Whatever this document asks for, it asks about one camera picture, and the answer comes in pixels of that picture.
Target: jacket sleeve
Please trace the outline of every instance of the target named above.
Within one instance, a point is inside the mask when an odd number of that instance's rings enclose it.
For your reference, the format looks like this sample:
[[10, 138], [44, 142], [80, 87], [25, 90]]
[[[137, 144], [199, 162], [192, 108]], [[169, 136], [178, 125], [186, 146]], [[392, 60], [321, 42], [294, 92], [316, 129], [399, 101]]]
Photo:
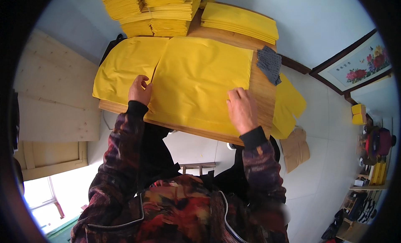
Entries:
[[287, 238], [282, 210], [286, 189], [282, 186], [281, 166], [275, 160], [273, 146], [260, 126], [240, 138], [245, 146], [243, 164], [249, 183], [249, 208], [259, 224]]
[[126, 196], [136, 192], [143, 116], [147, 111], [145, 105], [130, 101], [127, 112], [118, 115], [103, 164], [89, 187], [89, 206], [71, 230], [71, 242], [86, 242], [87, 224], [110, 225], [120, 214]]

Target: white floor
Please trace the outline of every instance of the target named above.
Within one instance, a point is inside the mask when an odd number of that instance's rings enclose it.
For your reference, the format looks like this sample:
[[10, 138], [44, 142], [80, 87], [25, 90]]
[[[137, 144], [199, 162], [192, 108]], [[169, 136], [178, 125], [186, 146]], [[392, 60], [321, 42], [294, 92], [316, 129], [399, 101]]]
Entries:
[[[307, 132], [311, 156], [289, 174], [283, 156], [280, 158], [280, 175], [287, 189], [286, 204], [291, 212], [288, 237], [291, 243], [317, 243], [339, 210], [358, 172], [358, 126], [351, 123], [351, 105], [343, 96], [309, 75], [285, 66], [281, 72], [308, 104], [298, 125]], [[116, 117], [116, 114], [105, 111], [105, 119], [111, 128]], [[102, 120], [100, 141], [89, 143], [90, 164], [102, 160], [108, 135], [109, 130]], [[182, 132], [168, 135], [164, 141], [175, 162], [216, 162], [215, 174], [234, 163], [235, 151], [220, 141]]]

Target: red flower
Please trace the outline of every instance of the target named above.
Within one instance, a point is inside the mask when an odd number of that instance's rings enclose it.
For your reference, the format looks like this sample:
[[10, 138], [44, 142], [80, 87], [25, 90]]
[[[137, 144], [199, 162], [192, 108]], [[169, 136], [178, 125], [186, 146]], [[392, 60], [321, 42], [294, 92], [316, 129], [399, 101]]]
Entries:
[[366, 70], [356, 70], [355, 74], [357, 75], [357, 79], [361, 79], [366, 76]]
[[349, 80], [354, 80], [357, 78], [357, 74], [352, 70], [345, 77]]
[[384, 56], [380, 54], [374, 58], [373, 64], [376, 68], [380, 67], [384, 63]]

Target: black cuff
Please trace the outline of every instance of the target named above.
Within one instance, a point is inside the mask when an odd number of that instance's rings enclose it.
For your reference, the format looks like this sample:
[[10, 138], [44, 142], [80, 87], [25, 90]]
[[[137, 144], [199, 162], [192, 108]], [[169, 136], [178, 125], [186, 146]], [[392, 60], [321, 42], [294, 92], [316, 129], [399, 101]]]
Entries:
[[244, 135], [239, 136], [244, 142], [245, 149], [255, 149], [267, 141], [262, 126], [248, 131]]
[[149, 108], [141, 102], [131, 100], [128, 101], [128, 110], [126, 113], [134, 117], [143, 118], [148, 110]]

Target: brown cardboard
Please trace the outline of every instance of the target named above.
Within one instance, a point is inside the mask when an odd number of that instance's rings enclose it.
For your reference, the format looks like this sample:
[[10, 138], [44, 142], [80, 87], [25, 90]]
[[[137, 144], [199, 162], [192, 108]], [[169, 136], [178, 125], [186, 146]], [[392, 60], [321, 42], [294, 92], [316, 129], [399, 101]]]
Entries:
[[306, 132], [303, 129], [296, 129], [287, 139], [280, 140], [280, 143], [287, 173], [290, 173], [310, 158], [309, 146], [306, 143]]

